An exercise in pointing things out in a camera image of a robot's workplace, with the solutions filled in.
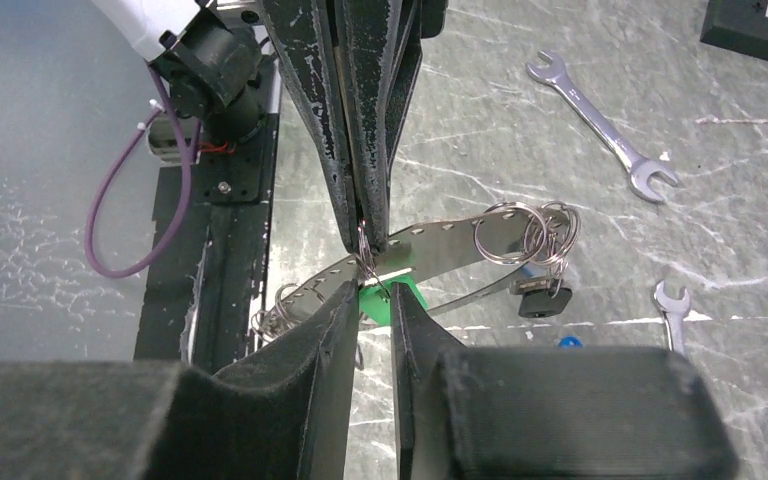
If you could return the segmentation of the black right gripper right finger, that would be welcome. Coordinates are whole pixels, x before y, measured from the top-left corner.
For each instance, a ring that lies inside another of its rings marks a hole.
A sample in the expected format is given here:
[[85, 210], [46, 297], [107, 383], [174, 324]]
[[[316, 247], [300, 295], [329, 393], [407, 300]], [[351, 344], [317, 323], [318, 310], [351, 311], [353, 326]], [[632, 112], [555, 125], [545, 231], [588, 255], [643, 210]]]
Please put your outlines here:
[[661, 347], [468, 347], [391, 288], [401, 479], [733, 479], [700, 372]]

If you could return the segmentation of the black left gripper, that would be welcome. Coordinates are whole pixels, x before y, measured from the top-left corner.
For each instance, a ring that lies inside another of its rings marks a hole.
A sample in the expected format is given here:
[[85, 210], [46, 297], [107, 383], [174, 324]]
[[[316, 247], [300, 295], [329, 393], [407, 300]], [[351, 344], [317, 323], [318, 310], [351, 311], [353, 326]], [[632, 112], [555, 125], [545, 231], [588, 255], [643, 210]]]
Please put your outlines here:
[[[168, 83], [178, 116], [199, 120], [212, 140], [245, 142], [265, 117], [253, 84], [262, 47], [251, 27], [228, 27], [208, 1], [185, 5], [195, 8], [194, 18], [180, 33], [163, 31], [165, 51], [148, 65]], [[358, 249], [359, 221], [371, 249], [385, 251], [392, 163], [421, 60], [420, 3], [335, 3], [345, 118], [327, 3], [265, 0], [258, 6], [290, 97], [318, 151], [345, 249]]]

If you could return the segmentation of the key with green tag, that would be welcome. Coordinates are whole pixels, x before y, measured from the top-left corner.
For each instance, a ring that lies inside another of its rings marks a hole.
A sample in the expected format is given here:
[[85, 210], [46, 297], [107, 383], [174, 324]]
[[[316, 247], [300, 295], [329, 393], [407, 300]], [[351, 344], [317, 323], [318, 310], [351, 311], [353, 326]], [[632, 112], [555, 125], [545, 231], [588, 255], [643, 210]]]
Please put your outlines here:
[[385, 327], [391, 324], [389, 291], [391, 290], [393, 283], [404, 283], [408, 285], [422, 307], [425, 309], [428, 308], [424, 296], [410, 274], [404, 274], [386, 280], [383, 287], [377, 283], [373, 286], [363, 287], [359, 291], [359, 308], [365, 318], [370, 320], [376, 326]]

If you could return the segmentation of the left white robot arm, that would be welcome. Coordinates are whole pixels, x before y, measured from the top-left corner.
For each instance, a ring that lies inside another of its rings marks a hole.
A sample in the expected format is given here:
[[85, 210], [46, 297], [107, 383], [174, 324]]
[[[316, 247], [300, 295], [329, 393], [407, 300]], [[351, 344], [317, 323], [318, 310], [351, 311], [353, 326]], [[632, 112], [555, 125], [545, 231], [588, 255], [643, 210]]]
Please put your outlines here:
[[388, 247], [392, 166], [444, 1], [101, 1], [99, 10], [167, 80], [175, 108], [235, 137], [254, 126], [248, 82], [264, 27], [317, 148], [342, 242]]

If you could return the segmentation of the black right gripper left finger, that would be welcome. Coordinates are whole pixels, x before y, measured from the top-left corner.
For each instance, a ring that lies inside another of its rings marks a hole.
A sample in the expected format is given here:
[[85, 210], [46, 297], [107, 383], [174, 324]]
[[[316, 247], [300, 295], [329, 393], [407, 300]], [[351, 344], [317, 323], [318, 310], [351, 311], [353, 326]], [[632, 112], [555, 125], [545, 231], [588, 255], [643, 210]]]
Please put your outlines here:
[[0, 362], [0, 479], [339, 479], [359, 288], [215, 374], [170, 361]]

